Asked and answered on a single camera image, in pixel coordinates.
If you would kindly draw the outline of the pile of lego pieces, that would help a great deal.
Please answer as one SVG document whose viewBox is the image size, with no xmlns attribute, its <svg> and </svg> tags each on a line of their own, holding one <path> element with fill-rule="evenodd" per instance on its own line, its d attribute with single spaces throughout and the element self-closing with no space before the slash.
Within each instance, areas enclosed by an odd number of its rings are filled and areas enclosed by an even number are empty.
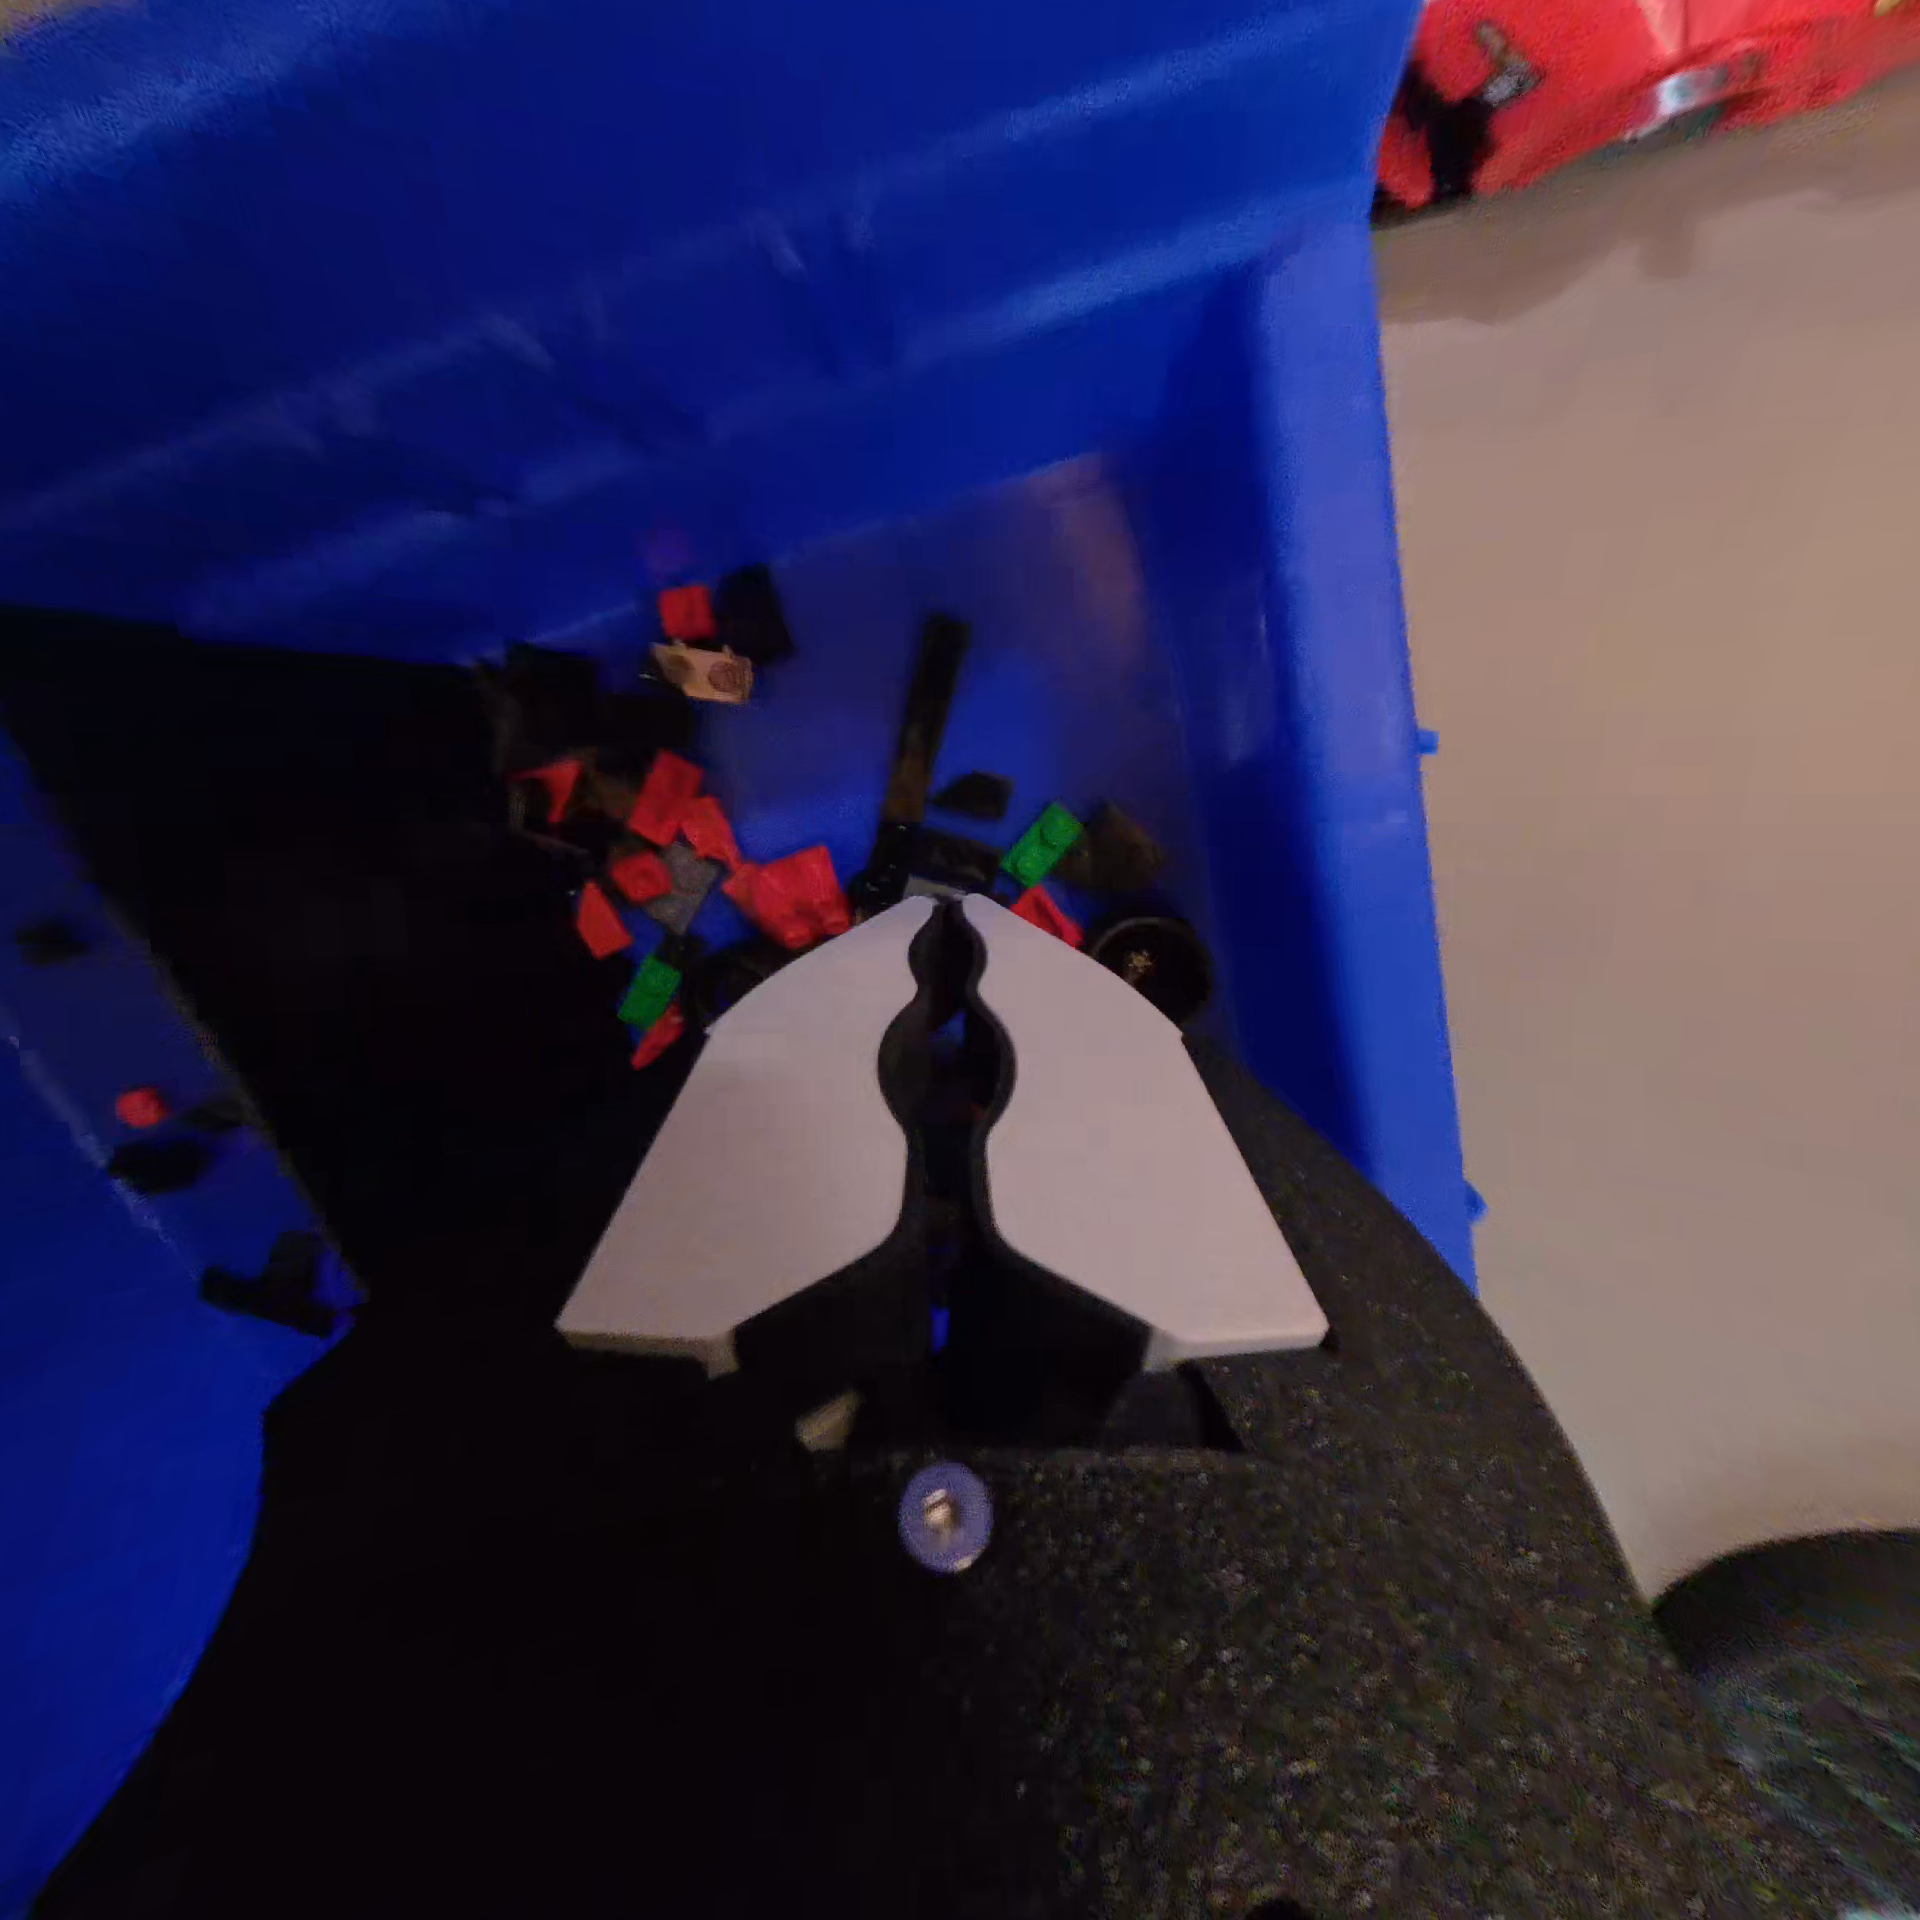
<svg viewBox="0 0 1920 1920">
<path fill-rule="evenodd" d="M 631 686 L 608 683 L 585 654 L 526 640 L 471 670 L 507 830 L 560 869 L 590 958 L 633 960 L 617 1019 L 635 1070 L 706 1033 L 784 965 L 878 917 L 857 919 L 848 898 L 873 834 L 853 873 L 825 841 L 754 855 L 693 754 L 699 715 L 745 711 L 761 674 L 793 651 L 777 576 L 752 565 L 663 587 Z M 1118 974 L 1179 1029 L 1200 1022 L 1216 962 L 1202 933 L 1163 903 L 1168 853 L 1138 816 L 1111 800 L 1086 814 L 1051 800 L 997 848 L 976 832 L 1013 821 L 1017 782 L 990 768 L 949 779 L 937 770 L 939 759 L 901 901 L 985 896 Z"/>
</svg>

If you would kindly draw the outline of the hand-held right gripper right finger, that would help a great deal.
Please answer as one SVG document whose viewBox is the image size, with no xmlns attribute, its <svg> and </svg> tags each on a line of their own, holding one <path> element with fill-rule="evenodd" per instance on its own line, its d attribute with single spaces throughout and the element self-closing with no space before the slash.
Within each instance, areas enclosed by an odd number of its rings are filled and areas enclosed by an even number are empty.
<svg viewBox="0 0 1920 1920">
<path fill-rule="evenodd" d="M 1328 1314 L 1182 1029 L 1010 907 L 962 914 L 1013 1074 L 983 1136 L 999 1243 L 1127 1321 L 1138 1369 L 1319 1349 Z"/>
</svg>

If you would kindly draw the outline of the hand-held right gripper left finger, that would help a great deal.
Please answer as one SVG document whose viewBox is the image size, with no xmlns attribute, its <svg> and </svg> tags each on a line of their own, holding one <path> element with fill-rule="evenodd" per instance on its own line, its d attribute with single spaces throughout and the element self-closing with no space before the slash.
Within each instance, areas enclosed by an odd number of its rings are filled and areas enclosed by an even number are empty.
<svg viewBox="0 0 1920 1920">
<path fill-rule="evenodd" d="M 912 896 L 706 1031 L 558 1333 L 709 1374 L 889 1374 L 930 1353 L 919 1109 L 953 903 Z"/>
</svg>

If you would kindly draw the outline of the red lego car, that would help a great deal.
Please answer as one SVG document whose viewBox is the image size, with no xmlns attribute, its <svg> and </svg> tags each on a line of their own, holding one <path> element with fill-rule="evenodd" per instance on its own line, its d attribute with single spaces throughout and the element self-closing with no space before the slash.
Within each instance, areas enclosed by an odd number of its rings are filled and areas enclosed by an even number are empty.
<svg viewBox="0 0 1920 1920">
<path fill-rule="evenodd" d="M 1685 128 L 1822 112 L 1915 59 L 1915 2 L 1429 2 L 1383 123 L 1376 208 L 1499 194 Z"/>
</svg>

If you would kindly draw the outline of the blue plastic storage bin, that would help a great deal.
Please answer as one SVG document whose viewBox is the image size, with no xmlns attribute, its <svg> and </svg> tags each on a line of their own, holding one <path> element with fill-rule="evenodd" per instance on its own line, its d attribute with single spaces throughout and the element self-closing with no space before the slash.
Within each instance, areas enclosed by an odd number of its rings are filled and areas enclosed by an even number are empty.
<svg viewBox="0 0 1920 1920">
<path fill-rule="evenodd" d="M 1470 1253 L 1369 208 L 1419 5 L 87 5 L 5 37 L 5 1915 L 1353 1913 L 1305 1682 L 1385 1518 L 1285 1154 Z M 962 907 L 930 1353 L 560 1310 L 645 1070 L 473 667 L 795 638 L 743 846 L 937 779 L 1138 816 L 1189 1054 L 1328 1314 L 1138 1369 L 997 1239 Z M 123 1088 L 174 1115 L 135 1134 Z M 105 1175 L 197 1136 L 192 1191 Z"/>
</svg>

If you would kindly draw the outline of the black quilted pad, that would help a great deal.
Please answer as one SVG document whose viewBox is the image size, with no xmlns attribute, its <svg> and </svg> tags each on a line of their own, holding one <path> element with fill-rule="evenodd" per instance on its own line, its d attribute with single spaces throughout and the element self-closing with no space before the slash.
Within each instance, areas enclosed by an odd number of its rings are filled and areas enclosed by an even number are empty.
<svg viewBox="0 0 1920 1920">
<path fill-rule="evenodd" d="M 1915 1529 L 1728 1552 L 1653 1618 L 1746 1781 L 1842 1874 L 1835 1913 L 1915 1915 Z"/>
</svg>

